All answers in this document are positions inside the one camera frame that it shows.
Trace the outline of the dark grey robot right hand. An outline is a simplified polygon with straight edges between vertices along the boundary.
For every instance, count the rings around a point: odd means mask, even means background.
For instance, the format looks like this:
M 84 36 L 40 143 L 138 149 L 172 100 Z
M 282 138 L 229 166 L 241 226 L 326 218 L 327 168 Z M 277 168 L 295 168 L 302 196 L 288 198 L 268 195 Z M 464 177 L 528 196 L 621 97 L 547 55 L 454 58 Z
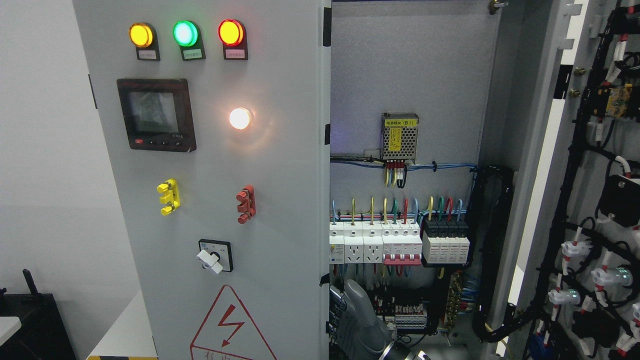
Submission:
M 379 360 L 392 338 L 366 291 L 352 279 L 346 280 L 343 291 L 334 285 L 329 291 L 330 338 L 350 360 Z

